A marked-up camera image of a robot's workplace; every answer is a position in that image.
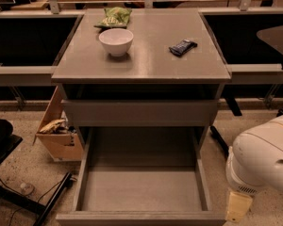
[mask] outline bowl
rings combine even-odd
[[[123,56],[131,47],[133,33],[124,28],[111,28],[99,36],[104,49],[114,57]]]

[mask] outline gray cabinet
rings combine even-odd
[[[197,9],[133,10],[133,44],[102,48],[87,10],[53,74],[85,145],[71,212],[61,225],[223,225],[209,202],[200,157],[230,80]],[[168,47],[198,47],[179,58]]]

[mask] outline concrete floor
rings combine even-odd
[[[218,128],[225,142],[231,145],[235,137],[242,131],[262,124],[276,116],[277,109],[283,107],[283,101],[274,101],[273,109],[266,109],[261,100],[239,100],[242,116],[234,117],[225,103],[220,102],[220,110],[214,125]],[[66,172],[76,178],[79,162],[54,162],[44,146],[34,135],[44,113],[41,108],[27,106],[22,111],[0,111],[0,118],[9,120],[14,126],[14,134],[24,140],[18,148],[0,166],[0,178],[16,191],[21,192],[22,183],[30,183],[35,191],[29,196],[37,201],[48,189],[59,182]],[[201,155],[208,181],[208,189],[213,211],[225,214],[226,198],[229,187],[225,178],[225,159],[223,152],[211,133],[203,144]],[[72,208],[76,182],[73,187],[64,191],[43,225],[56,226],[58,212],[67,212]],[[42,198],[46,203],[51,193]],[[35,215],[0,199],[0,226],[33,225]],[[225,226],[235,225],[227,222]],[[255,197],[251,210],[239,224],[241,226],[283,226],[283,194],[268,187]]]

